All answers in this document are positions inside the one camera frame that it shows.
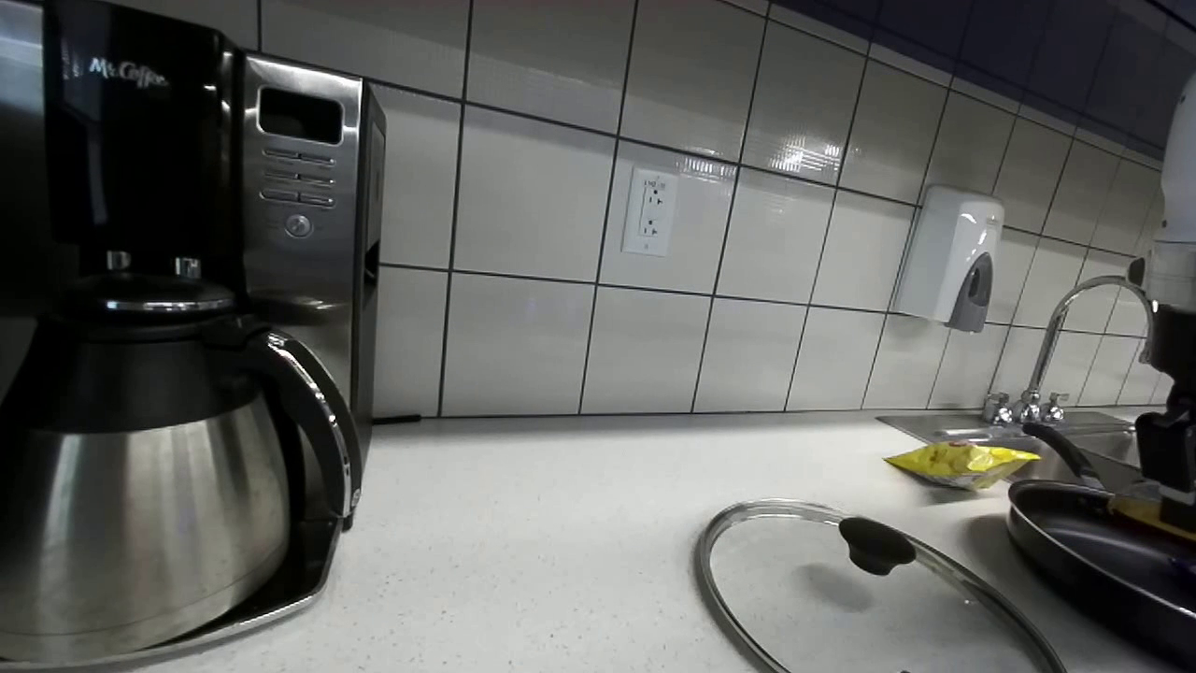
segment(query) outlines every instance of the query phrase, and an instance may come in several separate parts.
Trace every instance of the coffee maker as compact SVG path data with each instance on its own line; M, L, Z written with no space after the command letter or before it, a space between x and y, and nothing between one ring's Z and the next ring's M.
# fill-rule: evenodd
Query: coffee maker
M361 83L102 0L0 0L0 46L0 670L315 605L365 463Z

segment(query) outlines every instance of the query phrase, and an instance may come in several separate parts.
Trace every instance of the white countertop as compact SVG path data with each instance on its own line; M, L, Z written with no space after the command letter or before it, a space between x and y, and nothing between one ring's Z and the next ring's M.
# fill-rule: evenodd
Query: white countertop
M272 630L162 670L750 673L706 618L690 546L735 499L890 521L988 577L1069 670L1159 670L1037 588L1006 499L944 496L868 420L538 420L372 435L325 599Z

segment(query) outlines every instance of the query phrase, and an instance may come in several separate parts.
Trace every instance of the glass lid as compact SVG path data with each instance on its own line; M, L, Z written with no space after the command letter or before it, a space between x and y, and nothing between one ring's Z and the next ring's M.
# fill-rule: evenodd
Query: glass lid
M1041 635L944 552L826 506L735 506L694 546L733 645L766 673L1062 670Z

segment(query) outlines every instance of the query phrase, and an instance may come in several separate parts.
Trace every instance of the coffee maker control panel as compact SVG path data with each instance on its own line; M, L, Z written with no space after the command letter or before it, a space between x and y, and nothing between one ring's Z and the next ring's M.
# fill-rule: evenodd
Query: coffee maker control panel
M361 83L264 57L241 63L241 274L261 317L351 387Z

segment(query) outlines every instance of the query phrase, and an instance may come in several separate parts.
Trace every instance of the sponge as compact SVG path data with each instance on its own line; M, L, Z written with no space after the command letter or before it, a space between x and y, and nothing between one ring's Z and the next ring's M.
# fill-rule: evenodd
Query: sponge
M1166 499L1159 499L1159 496L1115 496L1111 511L1125 517L1131 522L1155 526L1171 537L1196 543L1196 526L1179 522L1179 521L1192 521L1192 511L1179 517L1179 511L1166 508Z
M988 489L1021 467L1037 463L1037 456L1009 446L935 440L915 451L890 456L890 463L939 484Z

